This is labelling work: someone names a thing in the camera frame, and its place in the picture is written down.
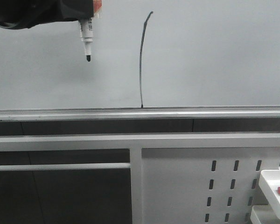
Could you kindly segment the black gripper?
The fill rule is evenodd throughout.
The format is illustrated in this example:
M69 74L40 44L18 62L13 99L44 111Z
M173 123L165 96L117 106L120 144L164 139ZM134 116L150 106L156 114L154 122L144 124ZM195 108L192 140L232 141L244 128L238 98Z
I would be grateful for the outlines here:
M92 0L0 0L0 28L4 29L25 29L93 16Z

